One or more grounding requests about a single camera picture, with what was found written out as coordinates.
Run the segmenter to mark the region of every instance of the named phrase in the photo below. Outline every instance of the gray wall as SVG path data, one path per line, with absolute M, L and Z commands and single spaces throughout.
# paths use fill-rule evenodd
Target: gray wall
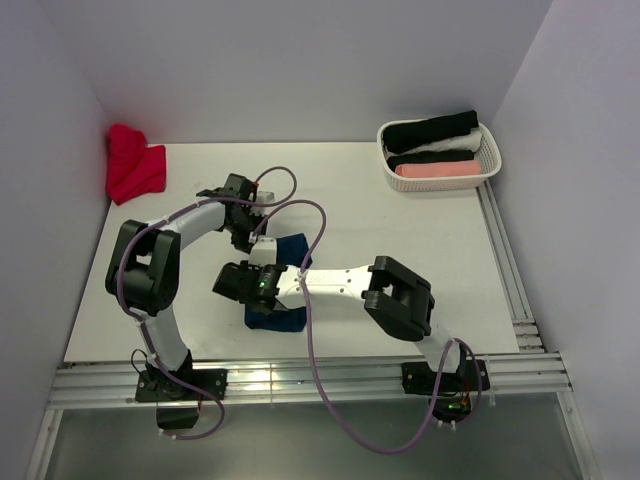
M 0 5 L 0 477 L 13 480 L 102 228 L 105 116 L 40 5 Z
M 158 142 L 489 123 L 551 0 L 41 0 L 108 113 Z
M 607 479 L 640 471 L 639 19 L 555 0 L 493 122 L 500 209 Z

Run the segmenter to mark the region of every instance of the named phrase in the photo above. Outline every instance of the laundry basket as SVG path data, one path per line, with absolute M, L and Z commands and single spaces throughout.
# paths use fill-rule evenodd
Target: laundry basket
M 502 158 L 500 150 L 493 139 L 489 129 L 483 124 L 479 124 L 478 128 L 482 133 L 482 142 L 480 150 L 476 152 L 475 158 L 482 166 L 482 172 L 479 175 L 466 175 L 460 177 L 438 177 L 438 178 L 405 178 L 396 175 L 387 165 L 387 151 L 382 141 L 382 133 L 385 128 L 400 123 L 419 122 L 421 120 L 401 120 L 396 122 L 385 123 L 378 130 L 378 155 L 382 163 L 382 169 L 387 177 L 387 181 L 391 188 L 400 192 L 428 192 L 432 190 L 460 190 L 463 188 L 476 188 L 487 178 L 495 175 L 502 167 Z

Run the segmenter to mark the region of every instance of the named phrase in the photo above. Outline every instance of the towel stack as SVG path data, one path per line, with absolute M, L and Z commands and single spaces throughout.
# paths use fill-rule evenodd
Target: towel stack
M 399 123 L 382 133 L 391 171 L 407 178 L 479 175 L 482 165 L 475 159 L 482 133 L 475 110 Z

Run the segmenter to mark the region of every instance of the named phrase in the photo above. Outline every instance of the navy blue cloth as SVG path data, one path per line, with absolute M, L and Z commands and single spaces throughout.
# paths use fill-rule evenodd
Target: navy blue cloth
M 309 245 L 304 233 L 276 239 L 278 251 L 276 263 L 300 267 Z M 307 324 L 307 309 L 296 308 L 286 312 L 276 311 L 269 315 L 256 313 L 248 307 L 244 309 L 244 324 L 252 330 L 262 329 L 274 332 L 301 332 Z

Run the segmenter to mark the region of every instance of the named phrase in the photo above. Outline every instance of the folded cloth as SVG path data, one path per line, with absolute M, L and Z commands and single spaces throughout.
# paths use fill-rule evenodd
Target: folded cloth
M 471 150 L 472 152 L 477 152 L 480 150 L 481 143 L 482 133 L 480 133 L 480 130 L 477 128 L 474 128 L 471 130 L 469 135 L 462 135 L 460 137 L 453 137 L 446 140 L 440 140 L 439 142 L 420 145 L 419 147 L 403 153 L 403 155 L 420 152 L 444 152 L 446 150 Z
M 473 128 L 478 128 L 478 114 L 470 110 L 419 122 L 390 125 L 382 132 L 382 141 L 389 152 L 399 155 L 420 145 L 469 135 Z
M 276 239 L 278 250 L 276 263 L 282 265 L 302 265 L 304 256 L 309 251 L 307 238 L 303 233 Z M 307 309 L 305 307 L 288 311 L 275 311 L 269 315 L 256 313 L 248 307 L 244 309 L 244 324 L 252 330 L 262 329 L 274 332 L 301 332 L 307 324 Z
M 398 165 L 406 163 L 442 163 L 442 162 L 462 162 L 473 160 L 474 153 L 471 150 L 447 150 L 445 152 L 418 152 L 406 155 L 389 157 L 387 165 L 391 171 L 395 171 Z
M 167 161 L 163 145 L 147 147 L 142 132 L 124 125 L 112 126 L 107 140 L 107 193 L 116 205 L 145 193 L 164 192 Z
M 398 165 L 396 174 L 406 178 L 461 177 L 464 175 L 480 175 L 482 165 L 477 160 L 442 163 L 410 163 Z

